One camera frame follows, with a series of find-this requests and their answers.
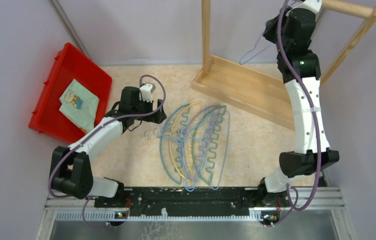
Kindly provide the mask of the purple wavy hanger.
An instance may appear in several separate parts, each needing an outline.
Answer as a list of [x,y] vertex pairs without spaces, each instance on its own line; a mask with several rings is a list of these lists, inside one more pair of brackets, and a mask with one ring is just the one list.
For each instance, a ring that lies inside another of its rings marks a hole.
[[220,131],[221,123],[223,122],[223,117],[225,116],[225,110],[226,107],[220,104],[210,105],[204,109],[201,109],[186,124],[188,129],[197,127],[198,133],[204,133],[206,131],[210,131],[211,133],[211,143],[208,147],[209,155],[206,162],[209,166],[208,172],[213,174],[212,182],[214,177],[213,170],[216,164],[218,140],[220,137],[218,132]]

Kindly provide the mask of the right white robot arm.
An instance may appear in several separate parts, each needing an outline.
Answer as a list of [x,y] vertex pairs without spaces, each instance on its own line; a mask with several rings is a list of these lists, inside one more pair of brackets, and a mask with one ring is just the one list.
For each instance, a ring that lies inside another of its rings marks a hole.
[[330,167],[340,160],[327,140],[320,105],[321,68],[310,49],[317,5],[286,6],[266,22],[263,37],[276,44],[277,67],[288,92],[294,119],[295,147],[279,155],[279,167],[259,184],[257,199],[271,206],[287,185]]

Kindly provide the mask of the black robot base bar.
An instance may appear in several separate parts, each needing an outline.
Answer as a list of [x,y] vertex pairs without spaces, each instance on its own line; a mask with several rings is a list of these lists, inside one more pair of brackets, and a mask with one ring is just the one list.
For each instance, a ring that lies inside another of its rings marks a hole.
[[261,187],[125,187],[112,198],[100,196],[96,208],[124,208],[131,217],[242,217],[253,208],[289,207],[286,193],[266,193]]

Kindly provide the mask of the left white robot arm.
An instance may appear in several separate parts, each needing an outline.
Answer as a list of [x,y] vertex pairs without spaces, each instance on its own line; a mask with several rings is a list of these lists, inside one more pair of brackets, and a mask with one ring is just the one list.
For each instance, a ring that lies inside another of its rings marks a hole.
[[158,99],[153,108],[153,83],[140,87],[127,86],[100,123],[84,137],[67,147],[58,146],[51,158],[48,190],[55,198],[105,197],[114,207],[125,203],[126,193],[117,180],[95,177],[92,163],[114,139],[134,130],[134,122],[160,124],[166,119],[164,100]]

